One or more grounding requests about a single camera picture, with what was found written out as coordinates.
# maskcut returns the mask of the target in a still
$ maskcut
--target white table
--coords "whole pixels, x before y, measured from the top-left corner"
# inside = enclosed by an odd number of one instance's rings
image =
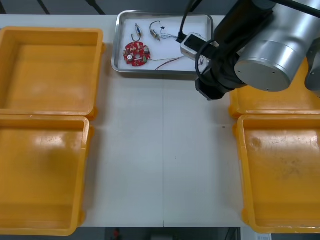
[[[229,96],[208,102],[193,81],[123,78],[111,68],[115,15],[0,15],[5,26],[103,30],[86,227],[243,227]],[[214,16],[215,26],[222,16]]]

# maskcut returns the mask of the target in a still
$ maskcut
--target yellow plastic bin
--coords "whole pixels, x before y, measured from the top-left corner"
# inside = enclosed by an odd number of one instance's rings
[[[82,116],[0,115],[0,234],[76,230],[92,134]]]
[[[234,128],[245,223],[320,233],[320,115],[243,115]]]
[[[0,32],[0,114],[96,116],[103,32],[5,27]]]
[[[280,92],[267,92],[250,86],[230,93],[229,114],[320,114],[320,99],[305,87],[308,62],[300,66],[291,86]]]

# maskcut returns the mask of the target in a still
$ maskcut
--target wire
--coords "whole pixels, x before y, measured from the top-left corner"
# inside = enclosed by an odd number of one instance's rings
[[[151,32],[151,26],[152,26],[153,24],[155,24],[155,23],[160,23],[160,21],[154,21],[154,22],[152,22],[152,23],[150,24],[150,26],[149,26],[150,32]]]
[[[183,57],[184,57],[184,56],[180,56],[180,57],[174,58],[174,59],[172,59],[172,60],[170,60],[170,61],[166,61],[164,64],[158,66],[155,70],[159,70],[159,68],[163,67],[164,65],[169,64],[169,63],[172,63],[172,62],[174,62],[174,61],[177,61],[177,60],[179,60],[179,59],[181,59],[181,58],[183,58]]]
[[[160,30],[159,38],[161,38],[161,39],[177,39],[178,38],[177,36],[174,36],[174,35],[169,34],[169,33],[162,33],[163,30],[164,30],[164,27],[161,28],[161,30]]]
[[[134,35],[131,34],[131,38],[134,42],[139,42],[142,36],[142,31],[141,28],[138,26],[138,24],[135,24],[135,32],[138,35],[139,39],[138,40],[134,40]]]
[[[2,5],[1,0],[0,0],[0,14],[7,14],[4,6]]]
[[[174,57],[174,58],[163,58],[163,59],[149,59],[150,61],[163,61],[163,60],[173,60],[173,59],[177,59],[178,57]]]
[[[231,230],[231,228],[229,227],[228,231],[226,232],[226,235],[225,235],[225,238],[224,238],[224,240],[227,240],[227,238],[228,238],[228,235],[229,235],[229,233],[230,233],[230,230]]]
[[[231,235],[231,238],[230,238],[230,240],[232,240],[233,239],[233,237],[234,237],[234,235],[235,235],[235,233],[238,231],[238,227],[233,231],[233,233],[232,233],[232,235]]]
[[[155,70],[159,70],[159,68],[163,67],[164,65],[169,64],[169,63],[172,63],[172,62],[174,62],[174,61],[177,61],[177,60],[179,60],[179,59],[181,59],[181,58],[183,58],[183,57],[185,57],[185,56],[180,56],[180,57],[176,57],[176,58],[149,59],[149,60],[151,60],[151,61],[169,60],[169,61],[165,62],[164,64],[158,66],[158,67],[155,69]],[[201,57],[202,57],[202,58],[200,58],[200,62],[198,63],[198,66],[204,64],[205,58],[204,58],[203,56],[201,56]]]
[[[190,10],[192,8],[193,3],[194,3],[194,0],[190,0],[186,9],[184,10],[184,14],[183,14],[183,18],[182,18],[181,26],[180,26],[180,31],[179,31],[179,37],[184,34],[183,30],[184,30],[185,21],[188,16],[188,13],[190,12]]]
[[[138,39],[138,40],[135,40],[135,39],[134,39],[134,35],[131,34],[132,41],[134,41],[134,42],[139,42],[140,39],[141,39],[141,35],[138,35],[138,36],[139,36],[139,39]]]
[[[215,39],[211,39],[209,41],[207,41],[205,44],[202,45],[202,47],[200,48],[200,50],[197,52],[196,56],[195,56],[195,71],[196,74],[198,76],[198,78],[202,81],[202,82],[207,82],[204,77],[202,76],[202,74],[199,71],[199,65],[197,64],[199,62],[200,56],[202,55],[203,51],[206,50],[206,48],[215,41]]]
[[[194,10],[196,10],[196,8],[199,6],[199,4],[202,2],[203,0],[196,0],[195,3],[193,4],[193,6],[190,9],[190,12],[192,13]]]
[[[320,18],[320,11],[318,9],[304,5],[304,4],[299,3],[297,1],[292,1],[292,0],[270,0],[270,1],[274,2],[276,4],[286,6],[291,9],[298,10],[299,12],[312,15],[316,18]]]
[[[85,0],[87,4],[89,4],[91,7],[96,10],[96,12],[100,15],[106,15],[105,12],[99,7],[99,5],[96,3],[96,0]]]
[[[36,0],[36,1],[38,2],[42,10],[45,12],[45,14],[50,15],[50,12],[46,8],[46,5],[44,4],[44,2],[42,0]]]

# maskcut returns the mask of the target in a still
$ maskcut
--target black cable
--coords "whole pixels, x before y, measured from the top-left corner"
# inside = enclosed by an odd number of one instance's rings
[[[2,5],[1,0],[0,0],[0,14],[7,14],[4,6]]]
[[[139,36],[139,39],[138,39],[138,40],[135,40],[135,39],[134,39],[134,35],[131,34],[132,41],[134,41],[134,42],[139,42],[140,39],[141,39],[141,35],[138,35],[138,36]]]
[[[50,12],[48,11],[46,5],[44,4],[44,2],[42,0],[36,0],[38,2],[38,4],[40,5],[40,7],[42,8],[42,10],[45,12],[45,14],[50,15]]]
[[[193,6],[194,1],[195,0],[190,0],[186,9],[184,10],[184,14],[183,14],[183,18],[182,18],[182,22],[181,22],[181,26],[180,26],[180,31],[179,31],[179,37],[182,37],[182,35],[184,34],[183,30],[184,30],[185,21],[188,16],[188,13],[190,12],[190,10]]]
[[[150,26],[149,26],[149,30],[150,30],[150,32],[151,32],[152,24],[155,24],[155,23],[160,23],[160,21],[154,21],[154,22],[152,22],[152,23],[150,24]]]
[[[202,55],[203,51],[207,49],[207,47],[213,43],[215,41],[215,39],[211,39],[209,41],[207,41],[205,44],[202,45],[202,47],[200,48],[200,50],[197,52],[196,56],[195,56],[195,71],[196,71],[196,74],[198,76],[198,78],[203,82],[207,82],[204,77],[201,75],[201,72],[199,71],[199,65],[198,65],[198,62],[199,62],[199,59],[200,59],[200,56]]]
[[[314,17],[320,19],[320,11],[319,10],[317,10],[313,7],[304,5],[302,3],[299,3],[297,1],[292,1],[292,0],[270,0],[270,1],[274,2],[276,4],[281,4],[283,6],[291,8],[291,9],[298,10],[299,12],[309,14],[311,16],[314,16]]]
[[[230,230],[231,230],[231,228],[229,227],[228,231],[226,232],[226,235],[225,235],[225,238],[224,238],[224,240],[227,240],[227,238],[228,238],[228,235],[229,235],[229,233],[230,233]]]
[[[199,6],[199,4],[202,2],[203,0],[196,0],[195,3],[193,4],[193,6],[190,9],[190,12],[192,13],[194,10],[196,10],[196,8]]]
[[[106,15],[105,12],[96,3],[96,0],[85,0],[85,1],[86,1],[87,4],[89,4],[91,7],[93,7],[98,14]]]
[[[234,235],[235,235],[235,233],[238,231],[238,227],[233,231],[233,233],[232,233],[232,235],[231,235],[231,238],[230,238],[230,240],[232,240],[233,239],[233,237],[234,237]]]

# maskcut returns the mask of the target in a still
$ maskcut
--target electronic component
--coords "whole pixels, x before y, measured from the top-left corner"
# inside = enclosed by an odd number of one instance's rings
[[[132,62],[132,60],[134,59],[134,57],[132,55],[128,55],[126,56],[126,59],[129,61],[129,62]]]
[[[158,41],[160,41],[159,34],[155,30],[151,29],[152,25],[155,23],[160,23],[160,21],[154,21],[150,24],[149,26],[150,34],[154,39],[157,39]]]
[[[129,43],[123,51],[123,57],[127,64],[133,67],[140,67],[151,58],[150,49],[143,42],[134,41]]]
[[[203,45],[203,41],[206,42],[207,40],[205,38],[203,38],[202,36],[199,36],[198,34],[191,32],[191,33],[189,33],[188,36],[186,36],[186,38],[181,43],[181,45],[180,45],[181,53],[183,55],[185,55],[186,57],[188,57],[189,59],[195,60],[198,52],[189,47],[188,43],[190,41],[192,41],[192,45],[197,44],[196,42],[198,41],[198,44],[201,47]]]
[[[150,50],[147,46],[144,47],[143,51],[145,54],[148,54],[150,52]]]

